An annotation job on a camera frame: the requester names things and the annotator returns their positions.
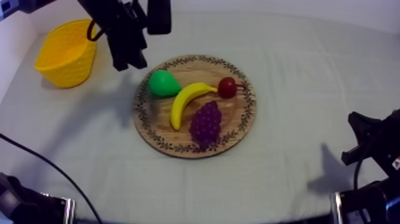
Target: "pear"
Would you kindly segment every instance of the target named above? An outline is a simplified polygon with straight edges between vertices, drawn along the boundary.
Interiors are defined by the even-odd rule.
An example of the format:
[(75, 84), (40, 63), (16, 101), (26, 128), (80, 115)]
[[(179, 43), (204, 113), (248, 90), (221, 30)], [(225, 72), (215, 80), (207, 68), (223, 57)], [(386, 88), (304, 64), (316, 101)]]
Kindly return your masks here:
[(150, 90), (153, 94), (161, 97), (177, 95), (181, 87), (174, 76), (165, 70), (158, 70), (153, 73), (149, 80)]

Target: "wooden plate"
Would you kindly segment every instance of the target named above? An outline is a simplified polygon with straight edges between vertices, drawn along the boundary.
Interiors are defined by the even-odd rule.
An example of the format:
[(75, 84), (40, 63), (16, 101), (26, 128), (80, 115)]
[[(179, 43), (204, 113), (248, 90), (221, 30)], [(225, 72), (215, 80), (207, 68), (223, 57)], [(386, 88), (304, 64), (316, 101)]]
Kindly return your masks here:
[[(193, 82), (205, 82), (217, 87), (227, 76), (244, 88), (231, 99), (208, 93), (194, 99), (182, 114), (182, 126), (173, 130), (170, 124), (172, 98), (160, 98), (149, 90), (149, 78), (157, 70), (168, 70), (184, 88)], [(201, 149), (189, 133), (192, 116), (206, 102), (217, 101), (222, 112), (221, 133), (217, 142)], [(255, 94), (247, 77), (234, 65), (209, 55), (185, 55), (172, 58), (151, 70), (140, 83), (134, 98), (134, 122), (142, 138), (161, 153), (178, 158), (205, 158), (229, 150), (250, 130), (256, 112)]]

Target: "plastic basket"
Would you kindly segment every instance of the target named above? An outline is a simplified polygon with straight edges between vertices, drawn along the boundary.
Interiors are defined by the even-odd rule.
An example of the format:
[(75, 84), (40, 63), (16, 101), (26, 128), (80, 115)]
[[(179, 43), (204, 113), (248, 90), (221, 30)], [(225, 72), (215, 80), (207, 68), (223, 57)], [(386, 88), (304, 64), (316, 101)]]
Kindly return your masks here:
[(70, 88), (89, 77), (96, 52), (96, 42), (86, 38), (90, 21), (71, 21), (57, 27), (47, 36), (35, 69), (54, 85)]

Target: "banana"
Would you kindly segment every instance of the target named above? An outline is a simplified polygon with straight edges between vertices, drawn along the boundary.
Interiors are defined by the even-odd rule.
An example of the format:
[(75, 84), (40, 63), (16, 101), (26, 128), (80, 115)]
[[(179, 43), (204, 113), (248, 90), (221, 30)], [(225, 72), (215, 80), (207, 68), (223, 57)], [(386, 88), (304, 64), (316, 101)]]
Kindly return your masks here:
[(178, 93), (171, 110), (171, 125), (175, 130), (180, 129), (181, 116), (186, 105), (194, 98), (208, 92), (217, 92), (217, 88), (211, 87), (204, 82), (195, 82), (183, 88)]

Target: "purple grapes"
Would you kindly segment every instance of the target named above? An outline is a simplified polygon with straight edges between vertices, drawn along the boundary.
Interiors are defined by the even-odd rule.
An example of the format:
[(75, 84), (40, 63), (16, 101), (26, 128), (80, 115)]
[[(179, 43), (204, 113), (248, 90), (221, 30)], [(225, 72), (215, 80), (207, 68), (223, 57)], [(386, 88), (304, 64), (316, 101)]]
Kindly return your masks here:
[(189, 129), (192, 140), (199, 144), (200, 148), (207, 148), (220, 136), (221, 119), (222, 114), (218, 109), (217, 102), (206, 103), (193, 116)]

